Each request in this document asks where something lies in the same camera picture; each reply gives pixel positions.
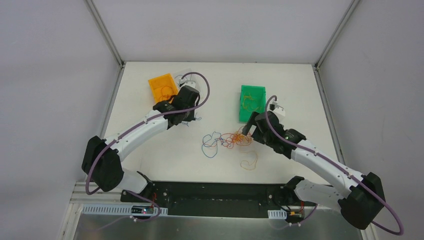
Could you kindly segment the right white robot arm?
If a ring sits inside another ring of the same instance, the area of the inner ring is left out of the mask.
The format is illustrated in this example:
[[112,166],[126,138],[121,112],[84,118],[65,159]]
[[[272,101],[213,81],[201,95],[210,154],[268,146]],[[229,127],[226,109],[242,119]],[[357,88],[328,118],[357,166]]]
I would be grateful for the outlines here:
[[323,154],[300,132],[285,129],[272,111],[253,112],[242,134],[247,135],[282,154],[328,182],[328,185],[311,182],[294,176],[287,182],[281,196],[284,204],[296,205],[311,202],[335,210],[353,227],[365,230],[384,207],[385,199],[381,179],[374,173],[367,175],[339,162],[325,160]]

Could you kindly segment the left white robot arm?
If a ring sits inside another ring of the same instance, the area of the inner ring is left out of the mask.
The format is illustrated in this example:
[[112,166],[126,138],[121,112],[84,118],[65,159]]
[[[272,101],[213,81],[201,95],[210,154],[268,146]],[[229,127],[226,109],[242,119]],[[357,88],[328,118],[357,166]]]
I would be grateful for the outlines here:
[[131,191],[140,202],[149,201],[153,195],[149,186],[152,182],[143,173],[123,168],[122,162],[155,135],[182,122],[192,121],[199,101],[199,91],[184,85],[169,100],[156,103],[135,126],[105,139],[92,137],[87,143],[81,166],[87,180],[93,181],[103,192],[114,189]]

